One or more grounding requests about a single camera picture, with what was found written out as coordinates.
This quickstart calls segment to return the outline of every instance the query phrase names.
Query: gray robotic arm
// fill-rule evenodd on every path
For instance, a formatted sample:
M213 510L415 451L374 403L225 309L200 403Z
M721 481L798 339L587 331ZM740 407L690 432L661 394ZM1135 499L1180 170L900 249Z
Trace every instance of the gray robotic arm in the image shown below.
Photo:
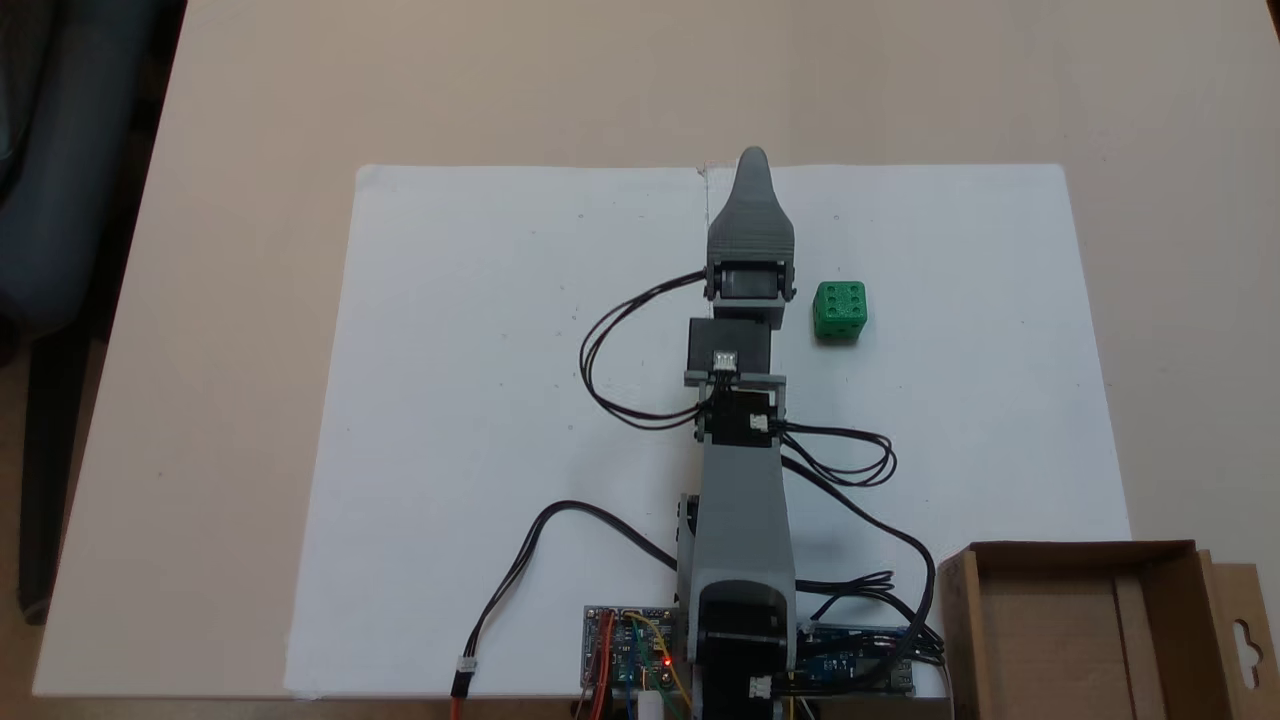
M795 667L795 560L777 433L786 378L771 373L772 331L795 295L795 231L768 159L748 149L707 237L712 319L689 325L685 383L705 410L701 491L681 498L677 588L694 717L773 719L769 678Z

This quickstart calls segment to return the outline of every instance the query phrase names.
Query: green dice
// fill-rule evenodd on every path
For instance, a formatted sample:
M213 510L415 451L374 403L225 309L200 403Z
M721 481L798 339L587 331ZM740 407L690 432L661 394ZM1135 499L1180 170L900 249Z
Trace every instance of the green dice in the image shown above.
M820 340L858 340L867 324L867 286L826 282L813 296L813 334Z

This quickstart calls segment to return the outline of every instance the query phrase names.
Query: black cable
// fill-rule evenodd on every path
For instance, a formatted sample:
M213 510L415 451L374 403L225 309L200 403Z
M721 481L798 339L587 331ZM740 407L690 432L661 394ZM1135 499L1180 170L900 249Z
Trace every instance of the black cable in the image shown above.
M787 420L778 421L776 428L780 432L782 446L795 451L796 455L799 455L814 470L814 473L832 484L841 487L873 488L887 483L890 478L893 477L893 473L897 471L897 454L893 451L893 441L879 433L859 430L856 428L803 425L800 423L791 423ZM812 452L800 445L800 441L795 437L796 434L833 436L865 442L879 447L882 455L879 460L863 468L835 468L820 462L817 457L814 457ZM870 473L870 475L858 480L847 480L841 477L863 475L867 473Z
M525 542L520 546L520 552L516 553L516 561L511 564L511 569L503 577L502 582L498 583L498 589L494 591L493 597L485 603L484 610L480 611L480 619L476 620L475 628L471 629L471 634L467 637L467 644L462 651L463 659L474 659L476 656L476 646L480 643L480 632L484 629L485 620L489 619L489 614L493 609L498 606L502 601L502 596L507 593L508 589L520 579L520 575L529 566L529 561L534 556L534 548L538 546L538 538L543 534L543 528L547 527L547 521L550 520L556 514L564 510L577 510L579 512L586 512L593 518L603 521L605 525L613 528L622 537L631 541L640 550L645 551L650 557L658 560L667 568L672 570L676 569L676 559L664 552L660 547L649 542L643 534L640 534L635 528L627 525L616 515L602 510L588 502L579 502L576 500L561 500L553 502L543 509L534 519L534 524L530 525L529 533L525 534ZM466 698L467 692L471 687L471 676L475 674L474 667L462 669L460 666L458 671L453 675L453 689L449 692L451 697Z
M822 615L842 597L864 597L868 600L876 600L890 605L897 610L908 621L915 619L915 611L911 610L905 602L902 602L897 596L895 596L888 589L881 587L867 587L861 589L855 589L852 592L832 596L817 612L814 612L809 619L812 621L818 621ZM864 633L861 635L852 635L847 638L838 638L833 641L827 641L822 643L809 643L796 648L796 660L803 660L808 657L818 657L820 655L829 655L832 652L842 652L849 650L856 650L861 647L868 639L884 639L887 642L897 643L899 638L895 635L887 635L882 633ZM920 662L928 662L931 665L940 665L942 662L942 656L946 652L946 644L933 628L925 623L920 634L916 637L915 642L911 644L911 653L914 660Z
M906 632L902 634L901 638L897 639L897 647L893 648L893 652L891 655L881 659L881 661L877 662L876 666L872 667L869 671L844 683L833 683L833 684L805 683L804 678L796 678L795 680L788 680L785 674L778 678L774 678L773 680L774 688L781 688L781 694L809 694L809 696L844 694L846 692L863 689L869 682L882 676L891 667L897 665L900 660L911 655L916 638L920 635L923 630L925 618L928 618L929 615L929 609L933 606L933 583L937 577L937 568L933 564L933 556L929 555L929 548L927 548L924 543L906 534L905 532L899 530L897 528L878 520L876 516L859 507L854 501L849 500L849 497L846 497L845 493L836 489L836 487L832 483L824 479L813 468L806 468L805 465L801 465L794 457L782 457L782 468L786 470L791 470L792 473L800 475L801 478L812 483L818 489L829 495L833 500L836 500L836 502L844 505L852 514L858 515L859 518L869 523L872 527L884 533L888 533L896 537L897 539L905 542L906 544L911 546L916 552L920 553L920 559L924 560L924 591L920 593L920 605L915 611L915 616L910 619Z
M639 428L641 430L666 430L684 425L694 420L698 414L705 407L707 402L695 402L691 407L684 410L677 410L675 413L646 413L643 410L635 410L627 407L618 402L614 402L595 389L595 357L600 352L600 347L604 345L604 338L609 337L609 333L625 320L628 315L644 307L653 299L659 295L671 292L673 290L694 284L699 281L707 279L707 270L701 269L694 273L680 275L678 278L672 278L664 283L657 284L640 295L632 297L631 300L620 302L612 310L604 314L603 318L591 325L588 331L586 337L582 338L582 345L577 350L577 372L582 378L582 384L586 387L588 395L596 405L604 409L605 413L613 415L614 418L622 420L623 423L631 425L632 428Z

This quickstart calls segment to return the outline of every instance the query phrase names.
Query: black wire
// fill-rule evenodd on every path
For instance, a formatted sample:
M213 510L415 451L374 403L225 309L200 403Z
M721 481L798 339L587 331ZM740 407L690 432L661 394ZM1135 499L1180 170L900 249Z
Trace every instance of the black wire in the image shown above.
M841 487L856 487L856 488L873 488L882 486L893 477L897 471L897 454L893 451L893 441L879 433L872 433L867 430L859 430L855 428L832 428L826 425L803 425L799 423L791 423L781 420L777 423L777 429L780 430L780 437L783 447L787 447L796 452L819 477L824 480L841 486ZM813 456L800 441L796 439L796 434L818 434L818 436L833 436L842 437L847 439L855 439L859 442L867 442L881 448L881 459L865 465L863 468L835 468L820 462ZM858 479L847 480L841 475L861 475L870 473L870 475Z
M475 628L471 629L471 634L467 637L467 644L463 650L463 657L475 657L476 646L480 643L480 630L484 629L485 620L489 619L489 614L493 609L498 606L502 601L502 596L507 593L508 589L520 579L520 575L525 571L529 565L530 559L534 556L534 548L538 546L538 538L543 534L543 528L547 521L550 520L556 514L564 510L577 510L579 512L586 512L593 518L603 521L605 525L613 528L622 537L631 541L640 550L645 551L650 557L658 560L667 568L672 570L676 569L676 559L664 552L660 547L649 542L643 534L640 534L635 528L627 525L620 520L616 515L602 510L588 502L579 502L576 500L561 500L553 502L543 509L534 519L534 524L529 528L529 533L525 534L525 542L520 546L520 552L516 553L516 561L511 564L511 569L507 570L507 575L503 577L502 582L498 583L498 589L494 591L493 597L485 603L484 610L480 611L480 619L476 620Z
M783 466L786 466L786 465L787 465L787 459L783 460ZM617 530L622 537L625 537L626 539L631 541L636 547L639 547L640 550L643 550L650 557L658 560L659 562L662 562L663 565L666 565L671 570L676 570L676 559L673 556L671 556L669 553L667 553L666 551L663 551L660 547L658 547L653 542L650 542L648 538L645 538L643 534L640 534L639 530L636 530L631 525L626 524L625 521L622 521L616 515L613 515L613 514L611 514L611 512L608 512L608 511L605 511L605 510L603 510L600 507L596 507L594 505L590 505L590 503L586 503L586 502L579 502L579 501L575 501L575 500L562 500L562 501L558 501L558 502L553 502L553 503L548 505L547 507L544 507L543 511L539 512L538 516L534 519L532 525L530 525L529 532L525 534L525 539L524 539L524 542L520 546L520 551L516 553L516 560L512 562L511 569L507 570L507 574L503 577L502 582L498 584L498 589L494 591L493 596L489 598L489 602L485 603L484 610L481 610L480 618L476 620L475 628L471 629L471 634L467 637L467 644L466 644L466 648L463 650L463 656L465 657L475 657L476 648L477 648L479 642L480 642L480 633L484 629L484 624L488 621L489 615L493 612L493 610L502 601L503 596L515 585L515 583L520 579L521 574L529 566L529 562L530 562L530 560L532 559L532 555L534 555L534 550L538 546L538 539L541 537L543 529L545 528L547 523L554 515L557 515L557 514L559 514L562 511L566 511L566 510L576 510L576 511L591 515L593 518L596 518L598 520L603 521L609 528ZM931 574L929 574L929 579L928 579L927 587L932 588L933 587L933 580L932 580L932 559L928 559L928 560L929 560ZM901 612L904 615L904 618L906 618L909 621L913 621L913 623L914 623L914 620L916 618L923 618L924 615L927 615L928 614L927 609L924 610L923 614L915 612L910 607L908 607L906 603L904 603L901 600L899 600L896 596L893 596L890 592L893 585L888 580L892 577L893 577L893 573L891 570L881 570L878 573L872 573L872 574L868 574L868 575L863 575L861 578L855 578L852 580L828 582L828 580L801 580L801 579L797 579L796 580L796 591L797 592L805 592L805 593L813 593L813 594L827 594L827 596L831 596L831 600L827 601L827 603L823 606L823 609L819 610L817 614L814 614L814 616L812 618L813 620L818 620L822 616L822 614L826 612L826 610L829 609L829 606L835 601L837 601L837 600L840 600L842 597L868 597L868 598L873 598L873 600L879 600L881 602L886 602L886 603L893 606L899 612ZM874 638L876 635L867 635L867 637ZM923 625L923 630L920 632L919 639L914 639L911 637L911 634L910 634L910 630L908 630L908 633L904 634L902 638L895 638L892 635L884 635L884 638L891 639L892 642L901 642L900 647L909 647L910 648L910 652L901 655L902 657L909 656L911 660L919 660L922 662L929 662L929 664L934 664L934 665L941 664L942 638L938 637L937 633L934 633L931 628L928 628L928 625ZM836 647L831 652L837 651L837 650L841 650L841 648ZM876 673L877 671L873 669L870 673L864 674L864 678L872 678L872 675L874 675ZM799 685L799 684L796 685L796 688L801 688L801 687L803 685ZM835 687L817 687L817 688L809 689L805 694L837 694L838 692L847 692L847 691L840 689L840 688L835 688Z
M904 618L906 618L908 621L914 620L916 615L915 611L911 610L905 602L902 602L896 594L893 594L891 592L892 589L893 584L888 582L865 583L845 593L833 594L831 598L827 600L827 602L822 605L822 607L818 609L817 612L809 616L809 620L817 623L818 620L822 619L822 616L827 612L827 610L829 610L831 606L836 603L836 601L844 597L864 597L868 600L876 600L897 610ZM868 638L884 639L893 643L899 642L899 638L895 635L886 635L882 633L881 634L863 633L860 635L838 638L823 643L809 643L800 646L796 648L796 660L803 660L806 657L817 657L820 655L829 655L832 652L856 650L858 647L861 647ZM933 628L928 625L928 623L925 623L920 629L920 635L915 639L915 643L911 646L911 652L919 656L915 659L920 660L920 662L940 665L942 662L945 648L946 646L942 641L942 635L940 635Z
M899 530L897 528L876 519L876 516L859 507L854 501L849 500L849 497L846 497L845 493L836 489L836 487L832 483L829 483L813 468L801 465L794 457L786 457L786 456L782 457L782 468L791 470L792 473L800 475L801 478L812 483L818 489L829 495L833 500L836 500L836 502L844 505L852 514L858 515L859 518L869 523L872 527L884 533L888 533L896 537L897 539L905 542L906 544L911 546L916 552L920 553L920 559L924 560L924 591L920 593L920 605L915 611L915 616L910 619L906 632L902 634L901 638L897 639L897 647L893 648L893 652L891 655L881 659L881 661L877 662L876 666L872 667L869 671L863 673L861 675L842 683L806 684L805 678L796 678L796 680L794 682L788 680L786 675L782 675L781 678L774 678L774 688L781 688L782 689L781 694L844 694L846 692L863 689L869 682L881 678L891 667L897 665L900 660L913 653L913 647L915 646L916 638L920 637L920 633L924 628L925 618L929 615L929 609L933 606L933 583L937 577L937 568L933 564L933 556L929 555L929 548L927 548L924 543L906 534L905 532Z
M698 414L707 406L708 401L695 402L691 407L684 410L677 410L675 413L646 413L643 410L635 410L627 407L618 402L614 402L595 389L595 357L600 352L600 347L604 345L604 338L609 337L609 333L625 320L628 315L644 307L649 301L658 297L659 295L671 292L673 290L694 284L699 281L707 278L707 270L701 269L694 273L687 273L680 275L678 278L672 278L664 283L657 284L640 295L620 302L612 310L604 314L603 318L591 325L588 331L586 337L582 338L582 345L577 350L577 372L582 378L582 384L586 387L588 395L591 400L596 402L605 413L613 415L614 418L622 420L623 423L631 425L632 428L639 428L641 430L666 430L671 428L677 428L698 418Z

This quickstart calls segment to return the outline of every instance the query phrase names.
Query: red wire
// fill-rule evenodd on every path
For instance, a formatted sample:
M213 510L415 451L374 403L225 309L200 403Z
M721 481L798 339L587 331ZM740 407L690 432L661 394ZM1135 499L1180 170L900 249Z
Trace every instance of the red wire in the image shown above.
M604 696L609 692L609 656L613 648L613 612L609 612L608 620L602 625L604 632L604 639L600 644L600 674L596 678L595 697L591 700L591 716L590 720L600 720L604 715Z

